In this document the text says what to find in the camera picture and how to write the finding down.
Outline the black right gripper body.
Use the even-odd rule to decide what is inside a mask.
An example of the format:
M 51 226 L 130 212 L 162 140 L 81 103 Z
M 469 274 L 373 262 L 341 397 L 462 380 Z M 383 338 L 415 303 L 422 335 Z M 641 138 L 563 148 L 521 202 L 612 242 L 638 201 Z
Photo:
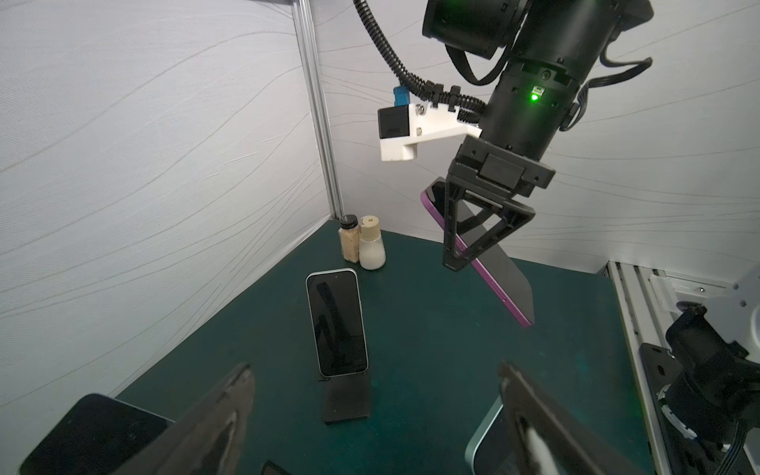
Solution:
M 449 166 L 447 179 L 494 193 L 530 197 L 537 187 L 548 188 L 554 176 L 555 170 L 539 161 L 467 136 Z

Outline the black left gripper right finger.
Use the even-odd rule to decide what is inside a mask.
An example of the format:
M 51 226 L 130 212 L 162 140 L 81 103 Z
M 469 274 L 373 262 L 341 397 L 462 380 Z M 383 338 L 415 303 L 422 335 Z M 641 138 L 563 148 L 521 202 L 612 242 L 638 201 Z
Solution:
M 499 377 L 509 447 L 521 474 L 643 473 L 518 367 L 503 362 Z

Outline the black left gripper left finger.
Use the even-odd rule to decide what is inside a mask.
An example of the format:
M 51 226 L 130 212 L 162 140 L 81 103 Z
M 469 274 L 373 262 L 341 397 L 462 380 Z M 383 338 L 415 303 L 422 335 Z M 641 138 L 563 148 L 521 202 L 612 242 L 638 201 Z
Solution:
M 191 411 L 130 458 L 118 474 L 234 474 L 255 399 L 255 376 L 236 366 Z

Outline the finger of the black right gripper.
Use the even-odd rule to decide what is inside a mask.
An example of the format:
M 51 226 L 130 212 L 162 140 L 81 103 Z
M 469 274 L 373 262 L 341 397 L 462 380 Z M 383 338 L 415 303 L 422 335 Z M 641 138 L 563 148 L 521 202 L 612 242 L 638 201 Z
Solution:
M 443 240 L 443 264 L 446 267 L 465 267 L 466 260 L 457 247 L 458 202 L 463 197 L 459 185 L 447 180 L 445 183 L 445 239 Z
M 506 237 L 512 235 L 536 217 L 536 211 L 532 207 L 510 198 L 493 201 L 478 196 L 473 192 L 462 192 L 461 195 L 461 198 L 453 200 L 454 271 L 459 271 L 471 264 L 473 260 L 480 257 L 485 251 L 498 245 L 500 241 L 506 239 Z M 460 203 L 464 202 L 478 207 L 480 212 L 465 220 L 459 219 Z M 483 232 L 475 241 L 469 243 L 465 249 L 457 247 L 457 238 L 463 238 L 465 234 L 483 226 L 492 217 L 498 219 L 495 225 Z

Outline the black phone purple edge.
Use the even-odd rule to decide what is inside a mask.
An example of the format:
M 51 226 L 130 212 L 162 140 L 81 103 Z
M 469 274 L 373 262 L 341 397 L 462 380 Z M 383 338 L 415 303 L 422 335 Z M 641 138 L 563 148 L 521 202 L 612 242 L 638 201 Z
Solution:
M 445 180 L 437 178 L 421 193 L 423 206 L 439 224 L 445 228 Z M 534 294 L 526 275 L 506 254 L 502 247 L 495 245 L 471 262 L 502 304 L 523 327 L 534 324 Z

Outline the black phone light blue edge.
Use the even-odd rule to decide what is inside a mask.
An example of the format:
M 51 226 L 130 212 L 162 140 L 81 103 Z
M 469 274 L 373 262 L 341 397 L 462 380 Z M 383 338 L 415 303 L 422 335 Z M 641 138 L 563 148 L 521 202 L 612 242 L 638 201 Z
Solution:
M 508 425 L 500 397 L 471 437 L 465 449 L 465 461 L 474 475 L 520 473 L 514 451 L 510 448 Z

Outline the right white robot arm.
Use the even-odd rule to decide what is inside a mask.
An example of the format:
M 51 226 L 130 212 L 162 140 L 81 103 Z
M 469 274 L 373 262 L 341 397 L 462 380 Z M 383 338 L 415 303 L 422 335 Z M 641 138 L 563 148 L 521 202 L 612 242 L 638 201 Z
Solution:
M 612 67 L 607 48 L 654 16 L 648 1 L 431 1 L 424 36 L 445 44 L 452 63 L 477 80 L 467 55 L 490 59 L 497 85 L 445 180 L 443 263 L 459 271 L 512 235 L 536 212 L 517 201 L 555 174 L 540 160 L 554 135 L 583 117 L 588 92 L 643 73 L 651 59 L 619 63 L 621 73 L 589 79 L 595 63 Z

